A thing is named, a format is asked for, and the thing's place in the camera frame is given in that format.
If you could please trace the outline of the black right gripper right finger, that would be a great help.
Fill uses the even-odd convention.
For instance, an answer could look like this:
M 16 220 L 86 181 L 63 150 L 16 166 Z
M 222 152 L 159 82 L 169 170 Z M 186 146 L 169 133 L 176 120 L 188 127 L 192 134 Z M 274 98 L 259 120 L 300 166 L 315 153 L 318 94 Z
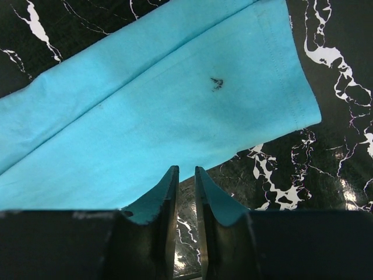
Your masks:
M 372 215 L 257 211 L 201 167 L 195 197 L 203 279 L 371 279 Z

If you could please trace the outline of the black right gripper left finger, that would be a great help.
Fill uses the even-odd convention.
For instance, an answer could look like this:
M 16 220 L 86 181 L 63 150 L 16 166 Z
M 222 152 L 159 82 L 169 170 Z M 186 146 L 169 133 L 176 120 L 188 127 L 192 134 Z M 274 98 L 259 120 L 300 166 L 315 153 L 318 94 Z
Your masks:
M 119 210 L 2 211 L 2 279 L 171 279 L 179 168 Z

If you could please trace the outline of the light cyan t shirt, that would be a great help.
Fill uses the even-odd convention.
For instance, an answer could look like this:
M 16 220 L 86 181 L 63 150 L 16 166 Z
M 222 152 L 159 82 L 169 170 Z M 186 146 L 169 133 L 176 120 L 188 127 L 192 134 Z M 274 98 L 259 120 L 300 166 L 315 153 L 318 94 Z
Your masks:
M 121 208 L 320 121 L 285 1 L 170 1 L 1 99 L 1 208 Z

